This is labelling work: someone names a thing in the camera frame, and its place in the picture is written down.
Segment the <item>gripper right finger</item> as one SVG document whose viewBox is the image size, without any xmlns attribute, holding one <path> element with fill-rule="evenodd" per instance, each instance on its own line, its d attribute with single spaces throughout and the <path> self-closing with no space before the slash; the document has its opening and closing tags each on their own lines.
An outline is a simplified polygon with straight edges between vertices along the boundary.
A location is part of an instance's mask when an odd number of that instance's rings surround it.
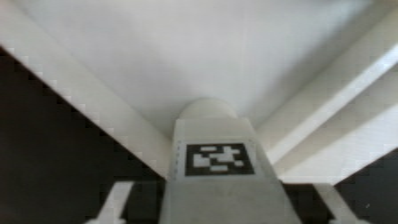
<svg viewBox="0 0 398 224">
<path fill-rule="evenodd" d="M 315 183 L 313 186 L 334 215 L 329 224 L 372 224 L 357 218 L 334 186 L 329 183 Z"/>
</svg>

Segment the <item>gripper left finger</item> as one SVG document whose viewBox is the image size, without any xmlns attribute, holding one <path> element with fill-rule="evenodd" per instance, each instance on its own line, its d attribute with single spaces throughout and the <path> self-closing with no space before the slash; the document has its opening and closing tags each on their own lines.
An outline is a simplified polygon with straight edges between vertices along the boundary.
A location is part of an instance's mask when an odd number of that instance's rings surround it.
<svg viewBox="0 0 398 224">
<path fill-rule="evenodd" d="M 98 216 L 84 224 L 126 224 L 123 211 L 133 185 L 133 181 L 121 181 L 114 183 Z"/>
</svg>

